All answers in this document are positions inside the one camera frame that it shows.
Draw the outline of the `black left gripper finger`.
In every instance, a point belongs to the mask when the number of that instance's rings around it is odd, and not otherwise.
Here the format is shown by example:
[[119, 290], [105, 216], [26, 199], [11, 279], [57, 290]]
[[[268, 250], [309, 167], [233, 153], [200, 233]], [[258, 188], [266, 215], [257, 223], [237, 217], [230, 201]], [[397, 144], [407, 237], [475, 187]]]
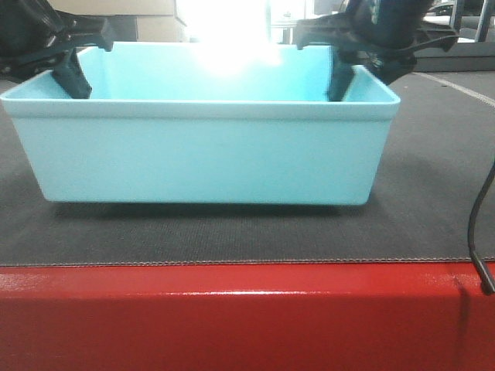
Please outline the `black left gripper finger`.
[[97, 46], [112, 51], [115, 31], [107, 18], [81, 15], [63, 15], [64, 28], [60, 33], [65, 49], [82, 46]]
[[80, 66], [76, 49], [65, 52], [51, 74], [71, 98], [88, 99], [90, 97], [92, 87]]

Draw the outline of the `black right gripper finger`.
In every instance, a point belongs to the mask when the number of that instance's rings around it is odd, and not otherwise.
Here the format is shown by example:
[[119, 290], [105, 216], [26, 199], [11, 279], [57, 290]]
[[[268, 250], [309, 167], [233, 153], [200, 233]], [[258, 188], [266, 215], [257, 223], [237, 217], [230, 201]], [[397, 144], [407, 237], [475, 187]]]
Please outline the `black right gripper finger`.
[[357, 53], [343, 49], [332, 49], [332, 69], [329, 75], [327, 97], [329, 101], [341, 101], [353, 79], [353, 65], [357, 63]]
[[349, 31], [350, 21], [346, 13], [301, 19], [295, 26], [295, 45], [297, 49], [310, 45], [338, 46]]

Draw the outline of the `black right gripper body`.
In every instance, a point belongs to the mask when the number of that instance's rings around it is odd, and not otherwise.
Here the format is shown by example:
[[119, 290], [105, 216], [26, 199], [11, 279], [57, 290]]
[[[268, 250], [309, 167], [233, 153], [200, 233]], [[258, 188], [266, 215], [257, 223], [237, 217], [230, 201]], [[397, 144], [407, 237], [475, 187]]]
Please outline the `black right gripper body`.
[[415, 52], [428, 48], [449, 51], [459, 34], [451, 26], [426, 22], [431, 1], [350, 1], [345, 15], [367, 51], [364, 65], [387, 85], [415, 68]]

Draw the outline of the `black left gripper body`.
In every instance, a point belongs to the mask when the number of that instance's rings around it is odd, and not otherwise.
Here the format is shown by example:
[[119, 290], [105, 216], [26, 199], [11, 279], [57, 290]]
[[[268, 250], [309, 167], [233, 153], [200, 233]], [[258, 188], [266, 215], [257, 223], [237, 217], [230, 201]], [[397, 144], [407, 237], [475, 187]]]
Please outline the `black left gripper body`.
[[47, 1], [1, 2], [1, 78], [22, 82], [53, 70], [63, 54], [63, 15]]

